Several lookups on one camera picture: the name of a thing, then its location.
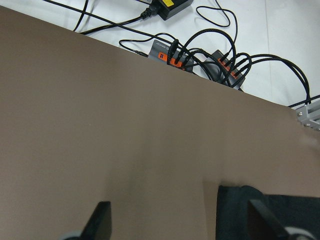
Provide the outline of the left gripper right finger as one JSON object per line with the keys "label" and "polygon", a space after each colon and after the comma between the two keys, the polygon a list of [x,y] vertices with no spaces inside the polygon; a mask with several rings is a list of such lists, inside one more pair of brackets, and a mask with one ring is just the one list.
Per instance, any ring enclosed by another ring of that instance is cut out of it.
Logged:
{"label": "left gripper right finger", "polygon": [[276,216],[257,199],[247,203],[247,230],[251,240],[288,240],[290,236]]}

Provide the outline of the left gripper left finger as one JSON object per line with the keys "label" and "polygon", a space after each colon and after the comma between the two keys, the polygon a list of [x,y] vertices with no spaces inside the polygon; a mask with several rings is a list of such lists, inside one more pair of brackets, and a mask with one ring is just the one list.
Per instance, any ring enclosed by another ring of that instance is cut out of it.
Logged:
{"label": "left gripper left finger", "polygon": [[112,208],[110,201],[100,201],[80,234],[81,240],[110,240]]}

